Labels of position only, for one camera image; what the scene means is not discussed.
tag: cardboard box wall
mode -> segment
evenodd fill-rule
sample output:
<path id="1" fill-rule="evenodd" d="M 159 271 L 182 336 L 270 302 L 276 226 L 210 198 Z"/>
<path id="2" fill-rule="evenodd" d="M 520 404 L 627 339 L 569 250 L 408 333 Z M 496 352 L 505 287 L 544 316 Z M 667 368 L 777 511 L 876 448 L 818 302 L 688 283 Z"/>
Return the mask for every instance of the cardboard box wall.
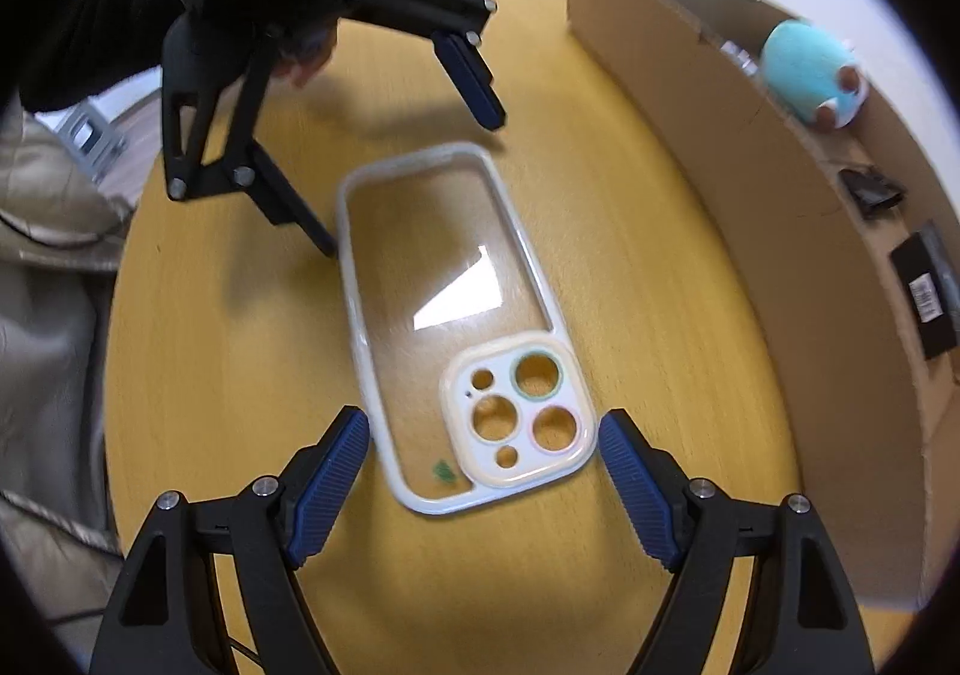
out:
<path id="1" fill-rule="evenodd" d="M 960 521 L 952 359 L 923 360 L 889 253 L 933 219 L 955 264 L 960 224 L 881 93 L 849 127 L 804 127 L 719 47 L 752 55 L 793 15 L 762 0 L 568 0 L 570 29 L 659 132 L 747 287 L 790 414 L 805 492 L 861 601 L 915 607 Z M 837 173 L 904 184 L 867 224 Z"/>

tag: wooden table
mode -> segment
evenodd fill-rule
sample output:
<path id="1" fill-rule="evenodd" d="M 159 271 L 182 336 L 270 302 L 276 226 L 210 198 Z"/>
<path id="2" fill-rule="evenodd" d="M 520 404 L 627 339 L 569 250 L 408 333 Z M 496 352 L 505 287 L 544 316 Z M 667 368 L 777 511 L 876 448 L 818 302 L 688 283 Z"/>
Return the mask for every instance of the wooden table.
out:
<path id="1" fill-rule="evenodd" d="M 760 327 L 699 200 L 630 101 L 565 26 L 565 0 L 498 0 L 483 54 L 509 112 L 472 122 L 428 43 L 344 23 L 328 69 L 278 83 L 258 136 L 327 223 L 356 166 L 453 140 L 494 153 L 568 320 L 600 412 L 732 496 L 799 487 Z M 223 141 L 224 120 L 212 137 Z M 244 197 L 172 205 L 155 168 L 120 272 L 107 364 L 107 454 L 128 546 L 155 497 L 236 493 L 359 403 L 336 265 Z M 726 672 L 741 560 L 707 672 Z M 250 642 L 219 559 L 227 623 Z M 328 545 L 299 572 L 344 675 L 596 673 L 635 656 L 668 576 L 593 459 L 572 479 L 429 520 L 368 460 Z M 902 619 L 880 616 L 875 649 Z"/>

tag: brown ear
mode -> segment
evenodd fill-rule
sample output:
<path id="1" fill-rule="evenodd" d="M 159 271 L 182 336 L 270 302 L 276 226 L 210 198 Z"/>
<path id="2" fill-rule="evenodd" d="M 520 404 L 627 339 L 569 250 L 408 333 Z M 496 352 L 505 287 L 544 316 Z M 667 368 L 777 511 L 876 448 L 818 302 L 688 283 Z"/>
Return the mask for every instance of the brown ear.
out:
<path id="1" fill-rule="evenodd" d="M 821 133 L 829 133 L 832 130 L 836 130 L 837 113 L 824 104 L 817 106 L 817 115 L 813 120 L 813 127 Z"/>
<path id="2" fill-rule="evenodd" d="M 841 66 L 837 71 L 837 84 L 847 93 L 856 93 L 860 82 L 860 72 L 853 66 Z"/>

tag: small round hole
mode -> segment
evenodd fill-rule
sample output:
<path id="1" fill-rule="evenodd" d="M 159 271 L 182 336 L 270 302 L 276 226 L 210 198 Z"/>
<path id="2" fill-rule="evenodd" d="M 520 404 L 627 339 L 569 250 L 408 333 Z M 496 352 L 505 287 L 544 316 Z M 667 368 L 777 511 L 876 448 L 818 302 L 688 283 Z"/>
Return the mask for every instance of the small round hole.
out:
<path id="1" fill-rule="evenodd" d="M 529 398 L 546 398 L 560 384 L 560 368 L 549 355 L 530 353 L 520 359 L 514 370 L 517 390 Z"/>
<path id="2" fill-rule="evenodd" d="M 517 465 L 517 458 L 517 449 L 511 448 L 510 445 L 503 445 L 500 450 L 496 451 L 496 465 L 503 467 L 503 469 L 515 467 Z"/>
<path id="3" fill-rule="evenodd" d="M 564 450 L 573 445 L 577 421 L 563 407 L 547 407 L 534 419 L 534 440 L 544 450 Z"/>
<path id="4" fill-rule="evenodd" d="M 493 384 L 493 372 L 488 368 L 479 368 L 470 378 L 470 384 L 477 391 L 486 391 Z"/>
<path id="5" fill-rule="evenodd" d="M 504 397 L 484 397 L 473 408 L 473 430 L 484 440 L 505 440 L 517 428 L 517 408 Z"/>

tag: beige jacket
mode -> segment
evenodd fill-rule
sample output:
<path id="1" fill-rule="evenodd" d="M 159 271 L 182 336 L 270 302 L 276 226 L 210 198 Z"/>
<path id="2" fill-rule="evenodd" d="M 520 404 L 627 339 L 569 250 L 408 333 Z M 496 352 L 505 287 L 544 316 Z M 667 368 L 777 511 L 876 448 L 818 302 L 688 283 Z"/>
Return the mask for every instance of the beige jacket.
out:
<path id="1" fill-rule="evenodd" d="M 128 211 L 14 100 L 0 122 L 0 544 L 48 619 L 102 607 L 119 570 L 102 370 Z M 99 619 L 56 627 L 87 664 Z"/>

